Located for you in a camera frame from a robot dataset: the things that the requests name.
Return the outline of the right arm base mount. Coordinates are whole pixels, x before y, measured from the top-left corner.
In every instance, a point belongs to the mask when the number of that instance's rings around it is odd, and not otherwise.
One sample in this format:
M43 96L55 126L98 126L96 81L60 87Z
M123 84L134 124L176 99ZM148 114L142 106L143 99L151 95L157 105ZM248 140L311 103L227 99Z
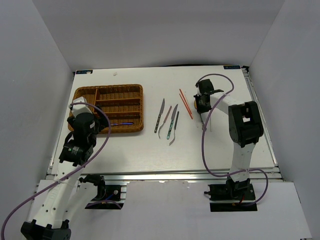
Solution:
M256 195L248 178L234 182L230 177L224 184L209 184L204 192L209 198L210 211L213 213L256 212Z

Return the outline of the dark handle knife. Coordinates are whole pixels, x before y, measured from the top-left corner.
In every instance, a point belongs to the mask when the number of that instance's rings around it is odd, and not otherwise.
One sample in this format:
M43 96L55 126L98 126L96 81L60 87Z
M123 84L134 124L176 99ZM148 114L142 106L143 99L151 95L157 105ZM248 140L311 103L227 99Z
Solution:
M161 107L160 107L160 110L159 110L159 113L158 113L158 117L157 117L157 121L156 121L155 128L154 128L154 133L157 133L157 131L158 131L158 127L159 127L159 124L160 124L161 116L162 116L162 114L164 112L164 108L165 108L165 98L163 98L162 103L161 103Z

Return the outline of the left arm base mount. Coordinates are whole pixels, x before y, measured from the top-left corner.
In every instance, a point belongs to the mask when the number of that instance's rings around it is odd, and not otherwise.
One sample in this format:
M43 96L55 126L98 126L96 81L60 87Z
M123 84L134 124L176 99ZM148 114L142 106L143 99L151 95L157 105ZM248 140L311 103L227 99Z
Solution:
M124 206L124 185L106 184L105 178L98 174L80 177L81 184L93 185L96 196L85 206L87 210L120 210Z

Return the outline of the orange chopstick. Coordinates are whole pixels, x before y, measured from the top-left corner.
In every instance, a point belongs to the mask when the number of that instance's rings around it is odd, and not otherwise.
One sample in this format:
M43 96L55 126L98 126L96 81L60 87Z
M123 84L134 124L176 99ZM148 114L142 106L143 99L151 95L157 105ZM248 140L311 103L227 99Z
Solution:
M194 117L193 117L193 113L191 111L190 105L188 103L188 100L187 100L184 92L181 89L179 89L179 95L180 95L181 100L183 101L183 104L184 104L184 106L185 106L190 118L193 120Z
M184 104L184 106L185 106L190 118L193 120L194 118L193 118L192 112L191 112L190 108L188 107L187 102L185 101L185 98L180 93L179 93L179 96L180 96L180 98L181 98L181 100L182 100L182 102L183 102L183 104Z

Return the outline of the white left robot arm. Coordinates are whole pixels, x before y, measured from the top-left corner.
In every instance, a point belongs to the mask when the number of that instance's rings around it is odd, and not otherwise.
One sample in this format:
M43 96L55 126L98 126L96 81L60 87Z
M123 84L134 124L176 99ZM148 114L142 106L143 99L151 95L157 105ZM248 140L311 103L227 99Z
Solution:
M82 178L79 192L74 197L71 193L86 164L97 156L97 135L110 125L108 117L104 113L96 117L88 110L74 113L67 122L73 130L65 137L54 183L32 221L22 224L20 231L27 240L70 239L70 221L76 211L83 210L91 199L105 196L103 178L97 174Z

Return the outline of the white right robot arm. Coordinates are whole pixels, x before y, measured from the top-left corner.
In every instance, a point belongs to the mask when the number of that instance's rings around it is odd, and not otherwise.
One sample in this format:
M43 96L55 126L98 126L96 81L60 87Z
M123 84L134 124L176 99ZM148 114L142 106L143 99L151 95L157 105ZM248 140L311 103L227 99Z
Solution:
M196 84L194 106L199 115L219 109L228 116L228 131L233 141L233 158L228 178L232 183L225 188L226 195L236 200L244 193L242 183L249 177L253 150L264 134L258 104L255 101L240 101L221 89L214 89L210 79Z

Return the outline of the dark handle fork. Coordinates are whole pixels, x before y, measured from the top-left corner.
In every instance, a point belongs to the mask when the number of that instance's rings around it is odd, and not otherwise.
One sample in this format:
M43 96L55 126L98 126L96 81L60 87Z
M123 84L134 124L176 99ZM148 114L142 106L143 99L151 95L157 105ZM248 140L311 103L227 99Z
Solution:
M171 146L176 139L176 129L177 129L177 124L178 124L179 114L180 114L180 111L177 111L175 122L174 122L173 139L169 142L169 146Z

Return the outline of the iridescent purple spoon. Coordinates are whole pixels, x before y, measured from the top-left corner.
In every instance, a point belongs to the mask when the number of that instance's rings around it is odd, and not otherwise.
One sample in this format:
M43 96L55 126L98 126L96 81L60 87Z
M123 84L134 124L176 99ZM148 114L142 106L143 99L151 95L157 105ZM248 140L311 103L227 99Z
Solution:
M111 126L131 126L133 125L133 122L120 122L120 123L112 123Z

